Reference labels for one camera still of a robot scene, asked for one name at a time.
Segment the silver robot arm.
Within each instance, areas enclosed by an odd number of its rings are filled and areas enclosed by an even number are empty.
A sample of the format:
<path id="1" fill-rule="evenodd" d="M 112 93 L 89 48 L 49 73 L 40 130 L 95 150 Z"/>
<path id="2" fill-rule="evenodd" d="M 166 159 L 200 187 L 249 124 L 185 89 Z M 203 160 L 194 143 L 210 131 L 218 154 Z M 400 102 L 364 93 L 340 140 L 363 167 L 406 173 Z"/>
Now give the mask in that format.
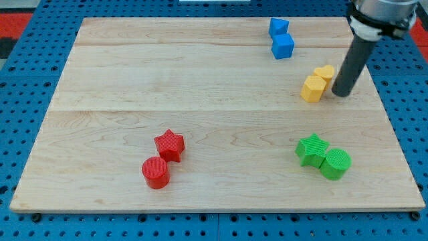
<path id="1" fill-rule="evenodd" d="M 418 0 L 352 0 L 347 16 L 353 41 L 332 85 L 332 92 L 347 97 L 352 92 L 377 42 L 388 36 L 401 39 L 416 22 Z"/>

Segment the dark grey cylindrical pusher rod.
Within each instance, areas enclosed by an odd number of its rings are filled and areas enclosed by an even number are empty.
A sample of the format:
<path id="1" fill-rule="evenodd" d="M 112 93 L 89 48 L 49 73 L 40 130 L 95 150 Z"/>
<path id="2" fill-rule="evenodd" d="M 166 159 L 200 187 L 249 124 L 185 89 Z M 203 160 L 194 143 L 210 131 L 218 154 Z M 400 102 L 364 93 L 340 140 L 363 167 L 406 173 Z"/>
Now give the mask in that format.
<path id="1" fill-rule="evenodd" d="M 358 35 L 354 36 L 332 85 L 332 92 L 336 96 L 347 97 L 350 95 L 375 45 L 376 42 L 367 41 Z"/>

